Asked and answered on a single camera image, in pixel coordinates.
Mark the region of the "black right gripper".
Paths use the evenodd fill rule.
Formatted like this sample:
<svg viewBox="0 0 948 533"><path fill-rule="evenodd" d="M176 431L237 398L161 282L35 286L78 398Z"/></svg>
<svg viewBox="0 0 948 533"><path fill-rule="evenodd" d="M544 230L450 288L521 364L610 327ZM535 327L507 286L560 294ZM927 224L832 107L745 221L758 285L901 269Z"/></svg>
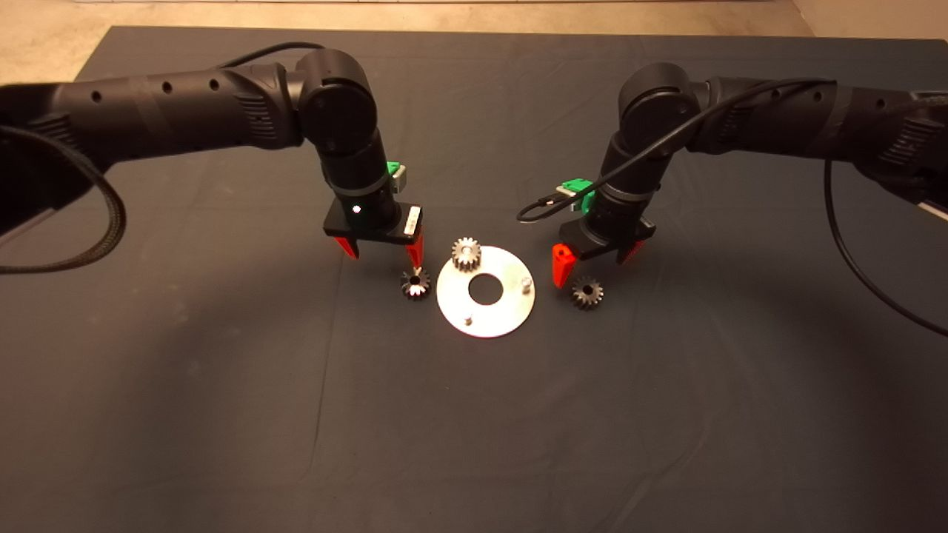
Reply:
<svg viewBox="0 0 948 533"><path fill-rule="evenodd" d="M616 253L617 264L627 264L654 236L656 227L644 210L653 193L597 192L585 215L559 227L561 244L552 247L552 283L563 288L576 262Z"/></svg>

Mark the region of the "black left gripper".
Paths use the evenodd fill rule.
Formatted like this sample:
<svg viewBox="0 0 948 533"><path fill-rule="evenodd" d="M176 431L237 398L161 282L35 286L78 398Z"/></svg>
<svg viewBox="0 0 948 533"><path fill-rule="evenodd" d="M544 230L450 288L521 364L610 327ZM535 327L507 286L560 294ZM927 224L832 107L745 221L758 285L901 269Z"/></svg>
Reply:
<svg viewBox="0 0 948 533"><path fill-rule="evenodd" d="M424 263L424 211L418 204L399 202L392 182L379 181L361 189L335 188L335 199L323 221L323 232L356 261L358 241L405 246L413 269Z"/></svg>

